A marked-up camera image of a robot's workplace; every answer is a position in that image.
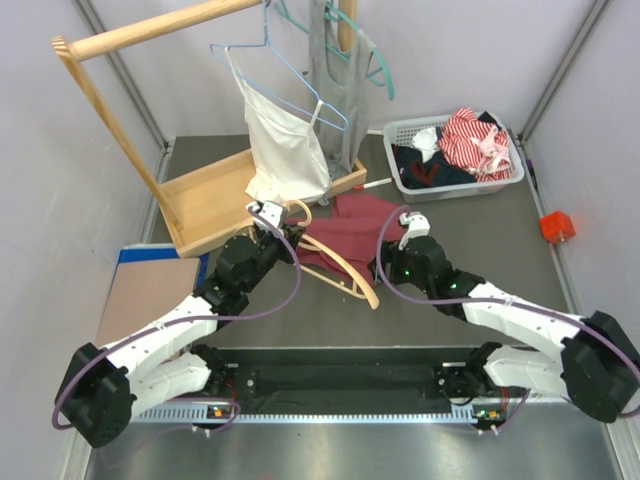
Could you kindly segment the wooden clothes hanger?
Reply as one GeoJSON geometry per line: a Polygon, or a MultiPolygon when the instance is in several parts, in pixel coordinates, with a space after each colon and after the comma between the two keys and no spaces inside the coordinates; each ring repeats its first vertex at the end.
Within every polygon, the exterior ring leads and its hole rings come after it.
{"type": "MultiPolygon", "coordinates": [[[[286,218],[289,214],[289,207],[291,205],[299,206],[302,208],[306,217],[304,220],[297,223],[297,226],[307,227],[311,224],[312,221],[312,213],[310,208],[302,201],[294,200],[291,202],[286,202],[283,206],[287,209],[286,218]]],[[[240,233],[244,229],[250,229],[253,226],[253,218],[251,221],[247,220],[240,224],[240,226],[236,229],[236,233],[240,233]]],[[[270,231],[279,237],[281,240],[285,241],[283,236],[283,227],[282,231],[277,229],[271,229],[270,231]]],[[[357,271],[357,269],[349,263],[346,259],[344,259],[341,255],[336,253],[334,250],[320,242],[319,240],[313,238],[312,236],[304,233],[299,241],[298,245],[306,251],[311,252],[320,252],[326,254],[329,258],[331,258],[337,265],[339,265],[342,270],[348,275],[351,280],[351,284],[347,286],[343,280],[334,280],[330,277],[327,277],[324,274],[321,274],[318,271],[311,269],[310,267],[304,266],[300,263],[299,257],[297,256],[296,249],[293,250],[288,244],[286,244],[287,249],[292,254],[294,259],[294,267],[296,268],[296,286],[294,287],[294,292],[292,296],[295,296],[297,291],[299,290],[299,285],[301,283],[301,274],[302,272],[311,275],[312,277],[324,282],[327,285],[341,291],[342,293],[346,293],[347,295],[367,302],[369,307],[372,310],[376,310],[379,308],[380,300],[378,295],[375,293],[373,287],[367,282],[365,277],[357,271]]]]}

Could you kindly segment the red tank top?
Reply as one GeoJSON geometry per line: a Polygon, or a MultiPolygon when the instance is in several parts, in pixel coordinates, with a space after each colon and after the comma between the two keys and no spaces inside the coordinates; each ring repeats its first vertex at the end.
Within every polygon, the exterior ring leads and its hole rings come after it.
{"type": "Polygon", "coordinates": [[[314,218],[305,234],[340,255],[374,286],[369,263],[375,259],[384,223],[398,207],[369,194],[339,195],[331,216],[314,218]]]}

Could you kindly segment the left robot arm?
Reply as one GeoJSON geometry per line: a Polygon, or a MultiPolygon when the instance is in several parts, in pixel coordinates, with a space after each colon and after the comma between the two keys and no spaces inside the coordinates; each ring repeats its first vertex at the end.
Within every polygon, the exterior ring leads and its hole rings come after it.
{"type": "Polygon", "coordinates": [[[257,228],[227,240],[214,271],[146,327],[103,347],[78,348],[54,400],[52,425],[75,429],[92,447],[119,436],[143,412],[186,393],[216,396],[227,374],[213,353],[184,347],[235,321],[246,321],[249,293],[278,263],[299,266],[304,227],[257,228]]]}

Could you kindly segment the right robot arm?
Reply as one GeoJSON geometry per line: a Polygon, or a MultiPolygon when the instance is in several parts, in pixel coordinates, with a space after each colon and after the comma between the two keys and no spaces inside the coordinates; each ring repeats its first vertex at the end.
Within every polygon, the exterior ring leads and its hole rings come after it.
{"type": "Polygon", "coordinates": [[[549,393],[603,423],[638,414],[639,352],[610,314],[584,317],[513,296],[457,269],[430,236],[379,240],[370,269],[392,292],[409,284],[421,303],[519,342],[487,342],[473,350],[462,374],[465,390],[487,396],[499,387],[549,393]]]}

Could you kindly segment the white garment on hanger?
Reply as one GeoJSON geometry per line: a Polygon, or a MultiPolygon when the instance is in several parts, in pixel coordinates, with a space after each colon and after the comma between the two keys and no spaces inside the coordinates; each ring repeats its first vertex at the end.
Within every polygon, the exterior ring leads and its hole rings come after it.
{"type": "Polygon", "coordinates": [[[332,187],[327,162],[314,130],[323,106],[318,103],[306,122],[282,109],[241,77],[229,49],[233,77],[244,99],[255,175],[246,187],[253,199],[265,202],[300,200],[313,203],[332,187]]]}

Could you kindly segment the grey tank top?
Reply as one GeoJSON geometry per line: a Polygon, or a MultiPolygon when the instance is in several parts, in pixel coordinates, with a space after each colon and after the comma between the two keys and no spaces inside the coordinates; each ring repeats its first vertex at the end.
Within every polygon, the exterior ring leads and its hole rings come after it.
{"type": "Polygon", "coordinates": [[[326,103],[338,108],[349,120],[345,132],[320,122],[314,126],[329,174],[337,180],[352,172],[360,144],[369,128],[365,87],[375,45],[361,30],[346,60],[342,59],[336,33],[325,18],[328,3],[313,1],[309,16],[309,60],[307,79],[326,103]]]}

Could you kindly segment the red capped white marker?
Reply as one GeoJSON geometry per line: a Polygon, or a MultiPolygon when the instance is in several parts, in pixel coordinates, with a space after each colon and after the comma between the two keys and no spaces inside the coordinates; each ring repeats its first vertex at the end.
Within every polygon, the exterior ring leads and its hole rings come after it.
{"type": "Polygon", "coordinates": [[[380,180],[375,180],[375,181],[371,181],[371,182],[367,182],[364,184],[360,184],[357,185],[353,188],[353,190],[355,191],[363,191],[363,190],[367,190],[367,189],[371,189],[371,188],[376,188],[379,186],[383,186],[383,185],[387,185],[389,183],[391,183],[393,180],[392,178],[384,178],[384,179],[380,179],[380,180]]]}

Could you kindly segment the dark navy garment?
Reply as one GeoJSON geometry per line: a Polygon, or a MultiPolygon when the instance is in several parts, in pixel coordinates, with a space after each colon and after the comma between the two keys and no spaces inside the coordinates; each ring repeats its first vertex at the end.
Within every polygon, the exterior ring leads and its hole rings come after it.
{"type": "Polygon", "coordinates": [[[422,152],[412,147],[392,144],[391,149],[401,183],[408,189],[448,187],[477,181],[474,175],[451,165],[441,151],[424,161],[422,152]]]}

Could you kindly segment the brown board blue edge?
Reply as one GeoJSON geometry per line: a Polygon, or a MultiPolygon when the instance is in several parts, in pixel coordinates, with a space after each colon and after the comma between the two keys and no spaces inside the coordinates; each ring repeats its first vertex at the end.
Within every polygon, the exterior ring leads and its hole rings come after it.
{"type": "Polygon", "coordinates": [[[207,253],[181,258],[173,245],[123,248],[94,344],[119,341],[160,318],[205,280],[207,253]]]}

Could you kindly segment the white laundry basket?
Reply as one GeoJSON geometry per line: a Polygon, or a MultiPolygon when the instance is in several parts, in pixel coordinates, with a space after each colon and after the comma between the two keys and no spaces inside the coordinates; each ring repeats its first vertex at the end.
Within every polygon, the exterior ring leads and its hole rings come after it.
{"type": "Polygon", "coordinates": [[[399,167],[395,160],[392,145],[409,147],[412,138],[421,130],[429,127],[442,127],[446,124],[451,114],[427,116],[413,119],[395,120],[386,123],[382,128],[383,145],[387,155],[390,175],[405,203],[419,203],[453,199],[467,196],[477,196],[497,193],[504,187],[520,182],[526,173],[525,161],[518,151],[514,137],[496,114],[491,116],[497,121],[502,131],[507,134],[509,140],[509,156],[512,161],[510,176],[505,180],[457,184],[443,187],[409,189],[404,186],[399,167]]]}

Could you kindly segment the white garment in basket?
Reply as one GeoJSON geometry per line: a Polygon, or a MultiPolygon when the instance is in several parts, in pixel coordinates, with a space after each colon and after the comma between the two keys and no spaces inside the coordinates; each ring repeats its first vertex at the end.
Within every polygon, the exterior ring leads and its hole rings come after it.
{"type": "Polygon", "coordinates": [[[440,128],[428,127],[420,130],[411,140],[411,147],[419,150],[422,154],[422,162],[429,161],[437,152],[439,147],[440,128]]]}

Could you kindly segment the red white striped garment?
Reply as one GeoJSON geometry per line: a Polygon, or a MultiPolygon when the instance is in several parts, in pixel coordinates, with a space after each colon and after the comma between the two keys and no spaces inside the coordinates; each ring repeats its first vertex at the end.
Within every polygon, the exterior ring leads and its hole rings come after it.
{"type": "Polygon", "coordinates": [[[438,145],[451,165],[475,176],[478,182],[511,177],[508,133],[494,121],[481,120],[471,108],[457,110],[446,121],[438,145]]]}

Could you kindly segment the orange red block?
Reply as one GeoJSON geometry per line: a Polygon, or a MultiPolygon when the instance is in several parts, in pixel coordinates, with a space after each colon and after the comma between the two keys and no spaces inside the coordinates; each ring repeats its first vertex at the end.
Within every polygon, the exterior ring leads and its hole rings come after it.
{"type": "Polygon", "coordinates": [[[562,211],[541,217],[539,227],[543,238],[553,245],[563,243],[576,235],[570,216],[562,211]]]}

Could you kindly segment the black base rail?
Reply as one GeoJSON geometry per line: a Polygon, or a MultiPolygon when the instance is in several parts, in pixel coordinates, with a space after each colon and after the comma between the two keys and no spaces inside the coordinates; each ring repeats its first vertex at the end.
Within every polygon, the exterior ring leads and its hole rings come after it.
{"type": "Polygon", "coordinates": [[[205,392],[230,396],[242,413],[292,415],[423,414],[455,399],[499,400],[456,387],[469,347],[192,347],[212,367],[205,392]]]}

